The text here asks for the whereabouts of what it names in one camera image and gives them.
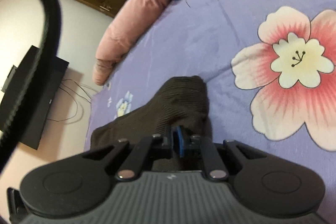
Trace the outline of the black knit pants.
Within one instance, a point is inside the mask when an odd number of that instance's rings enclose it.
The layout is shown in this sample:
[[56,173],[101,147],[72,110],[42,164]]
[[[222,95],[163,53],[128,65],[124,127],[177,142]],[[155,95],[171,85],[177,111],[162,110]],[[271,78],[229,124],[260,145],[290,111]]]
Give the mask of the black knit pants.
[[121,138],[136,144],[146,136],[165,133],[168,126],[183,126],[202,135],[208,114],[206,83],[199,76],[172,77],[147,104],[95,129],[91,149]]

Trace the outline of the black flat monitor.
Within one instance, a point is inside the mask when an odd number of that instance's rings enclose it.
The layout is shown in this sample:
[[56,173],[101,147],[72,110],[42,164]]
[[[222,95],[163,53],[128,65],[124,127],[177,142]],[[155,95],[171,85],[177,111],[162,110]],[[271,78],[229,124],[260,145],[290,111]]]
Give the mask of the black flat monitor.
[[[22,81],[26,77],[30,66],[33,64],[34,57],[38,53],[38,48],[31,46],[25,54],[18,67],[13,66],[4,86],[4,96],[1,102],[1,129],[5,124],[5,118],[9,114],[10,107],[14,103],[15,97],[18,95],[19,88],[22,86]],[[49,114],[49,110],[55,94],[60,86],[69,62],[59,57],[54,57],[52,60],[52,70],[50,71],[48,81],[40,95],[38,95],[39,103],[35,110],[29,108],[28,112],[32,113],[29,125],[21,138],[21,143],[37,150],[44,131],[45,123]]]

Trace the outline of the purple floral bed sheet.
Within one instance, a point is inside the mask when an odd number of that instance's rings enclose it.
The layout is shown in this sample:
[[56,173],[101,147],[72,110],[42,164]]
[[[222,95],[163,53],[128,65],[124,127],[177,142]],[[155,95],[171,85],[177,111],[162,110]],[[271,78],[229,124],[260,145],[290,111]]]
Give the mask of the purple floral bed sheet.
[[335,222],[335,0],[174,0],[93,98],[89,132],[193,75],[214,141],[317,172],[319,213]]

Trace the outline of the pink leaf-print pillow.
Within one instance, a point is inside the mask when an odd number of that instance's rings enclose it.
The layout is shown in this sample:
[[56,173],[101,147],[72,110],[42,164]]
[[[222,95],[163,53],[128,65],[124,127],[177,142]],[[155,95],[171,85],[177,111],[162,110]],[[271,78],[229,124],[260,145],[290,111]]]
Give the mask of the pink leaf-print pillow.
[[172,0],[127,0],[104,32],[96,51],[93,81],[105,84],[114,66],[161,16]]

